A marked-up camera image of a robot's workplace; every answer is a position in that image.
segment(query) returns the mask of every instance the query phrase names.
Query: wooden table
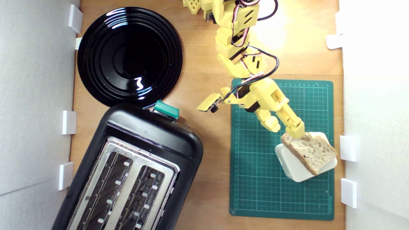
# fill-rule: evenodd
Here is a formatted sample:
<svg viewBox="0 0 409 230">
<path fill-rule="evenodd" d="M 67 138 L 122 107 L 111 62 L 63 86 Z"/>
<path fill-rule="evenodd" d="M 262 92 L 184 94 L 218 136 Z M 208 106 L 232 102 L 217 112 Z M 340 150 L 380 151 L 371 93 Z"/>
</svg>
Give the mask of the wooden table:
<svg viewBox="0 0 409 230">
<path fill-rule="evenodd" d="M 342 135 L 344 127 L 342 53 L 340 50 L 328 50 L 325 44 L 325 36 L 335 32 L 334 14 L 338 11 L 338 1 L 282 0 L 279 3 L 279 10 L 272 19 L 259 22 L 252 28 L 251 44 L 280 58 L 280 67 L 274 78 L 334 82 L 335 147 L 339 150 L 339 135 Z M 218 92 L 220 87 L 231 83 L 216 60 L 214 39 L 218 26 L 205 23 L 201 11 L 198 15 L 191 15 L 181 0 L 81 0 L 84 13 L 82 33 L 100 15 L 125 6 L 145 7 L 160 13 L 175 26 L 183 44 L 182 74 L 164 102 L 180 109 L 182 118 L 201 137 L 204 155 L 176 229 L 345 229 L 345 206 L 340 201 L 344 163 L 340 160 L 335 169 L 334 221 L 265 219 L 229 214 L 230 107 L 220 106 L 214 114 L 196 110 L 209 93 Z M 78 116 L 78 128 L 71 146 L 75 171 L 106 110 L 106 106 L 86 91 L 76 70 L 74 111 Z"/>
</svg>

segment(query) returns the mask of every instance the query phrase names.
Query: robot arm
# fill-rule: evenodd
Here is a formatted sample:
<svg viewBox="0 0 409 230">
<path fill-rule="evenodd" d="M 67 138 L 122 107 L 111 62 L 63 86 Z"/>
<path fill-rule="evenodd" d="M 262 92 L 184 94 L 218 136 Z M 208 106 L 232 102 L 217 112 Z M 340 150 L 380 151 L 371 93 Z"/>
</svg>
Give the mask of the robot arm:
<svg viewBox="0 0 409 230">
<path fill-rule="evenodd" d="M 286 126 L 287 133 L 300 138 L 304 134 L 304 123 L 288 105 L 289 99 L 268 78 L 278 68 L 278 58 L 249 46 L 249 30 L 258 21 L 259 1 L 184 0 L 184 6 L 188 6 L 193 14 L 197 13 L 198 7 L 195 6 L 199 2 L 205 20 L 212 19 L 220 26 L 216 33 L 217 59 L 230 77 L 243 79 L 236 88 L 224 87 L 220 89 L 220 93 L 210 94 L 197 109 L 214 113 L 219 104 L 238 104 L 247 112 L 255 113 L 267 130 L 278 132 L 280 125 L 277 118 L 271 115 L 272 111 Z M 263 54 L 274 57 L 277 61 L 276 67 L 267 74 L 262 72 L 266 68 Z"/>
</svg>

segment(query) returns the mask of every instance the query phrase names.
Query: red and white wire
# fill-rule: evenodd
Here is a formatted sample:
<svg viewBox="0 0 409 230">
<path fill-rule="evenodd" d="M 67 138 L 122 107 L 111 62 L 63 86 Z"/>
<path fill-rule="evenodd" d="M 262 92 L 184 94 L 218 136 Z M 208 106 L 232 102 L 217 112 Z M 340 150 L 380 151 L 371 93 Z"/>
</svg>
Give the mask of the red and white wire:
<svg viewBox="0 0 409 230">
<path fill-rule="evenodd" d="M 234 44 L 234 42 L 233 42 L 233 37 L 234 37 L 234 23 L 235 23 L 236 18 L 237 18 L 237 13 L 238 13 L 239 7 L 244 8 L 244 6 L 243 6 L 242 4 L 237 4 L 237 5 L 234 7 L 233 18 L 232 18 L 232 21 L 231 21 L 232 24 L 233 24 L 233 32 L 232 32 L 232 35 L 231 35 L 231 39 L 232 39 L 231 44 L 234 45 L 235 47 L 242 47 L 242 46 L 244 45 L 244 42 L 246 42 L 247 34 L 249 33 L 249 29 L 250 29 L 250 28 L 248 27 L 248 28 L 246 28 L 246 29 L 244 30 L 243 36 L 242 36 L 242 38 L 241 38 L 241 43 L 240 43 L 239 45 Z"/>
<path fill-rule="evenodd" d="M 245 6 L 247 6 L 247 7 L 250 7 L 250 6 L 254 6 L 254 5 L 257 4 L 259 1 L 260 1 L 260 0 L 256 0 L 256 1 L 253 1 L 253 2 L 245 2 L 244 0 L 240 0 L 240 3 L 243 4 L 243 5 L 245 5 Z"/>
</svg>

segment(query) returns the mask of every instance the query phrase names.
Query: green cutting mat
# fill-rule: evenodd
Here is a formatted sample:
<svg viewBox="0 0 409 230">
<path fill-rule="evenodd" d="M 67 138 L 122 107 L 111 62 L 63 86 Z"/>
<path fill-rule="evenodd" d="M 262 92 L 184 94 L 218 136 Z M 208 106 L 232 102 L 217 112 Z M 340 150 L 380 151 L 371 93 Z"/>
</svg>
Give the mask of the green cutting mat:
<svg viewBox="0 0 409 230">
<path fill-rule="evenodd" d="M 323 132 L 334 145 L 331 81 L 275 80 L 307 132 Z M 240 79 L 233 80 L 235 86 Z M 274 148 L 285 126 L 273 133 L 253 113 L 231 109 L 230 214 L 286 219 L 334 219 L 334 170 L 297 183 L 281 168 Z"/>
</svg>

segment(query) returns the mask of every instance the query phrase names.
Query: white bracket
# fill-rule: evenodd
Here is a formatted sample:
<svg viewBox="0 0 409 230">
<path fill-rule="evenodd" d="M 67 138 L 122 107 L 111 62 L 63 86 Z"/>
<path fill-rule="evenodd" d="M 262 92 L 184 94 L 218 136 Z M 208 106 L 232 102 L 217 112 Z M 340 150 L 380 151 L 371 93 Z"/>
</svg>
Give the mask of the white bracket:
<svg viewBox="0 0 409 230">
<path fill-rule="evenodd" d="M 60 175 L 58 180 L 58 190 L 63 190 L 71 185 L 74 163 L 68 162 L 60 165 Z"/>
<path fill-rule="evenodd" d="M 81 33 L 82 27 L 82 12 L 74 5 L 70 5 L 70 17 L 68 19 L 68 26 L 77 34 Z"/>
<path fill-rule="evenodd" d="M 353 136 L 339 136 L 339 148 L 341 150 L 341 159 L 348 161 L 357 161 L 357 144 Z"/>
<path fill-rule="evenodd" d="M 341 202 L 357 208 L 357 183 L 345 178 L 341 178 Z"/>
<path fill-rule="evenodd" d="M 325 38 L 327 47 L 330 50 L 341 48 L 344 45 L 342 34 L 345 32 L 346 25 L 344 15 L 341 11 L 335 14 L 335 27 L 337 34 L 329 34 Z"/>
<path fill-rule="evenodd" d="M 79 44 L 81 43 L 82 37 L 76 38 L 75 40 L 75 50 L 79 49 Z"/>
<path fill-rule="evenodd" d="M 76 134 L 76 112 L 63 111 L 63 135 Z"/>
</svg>

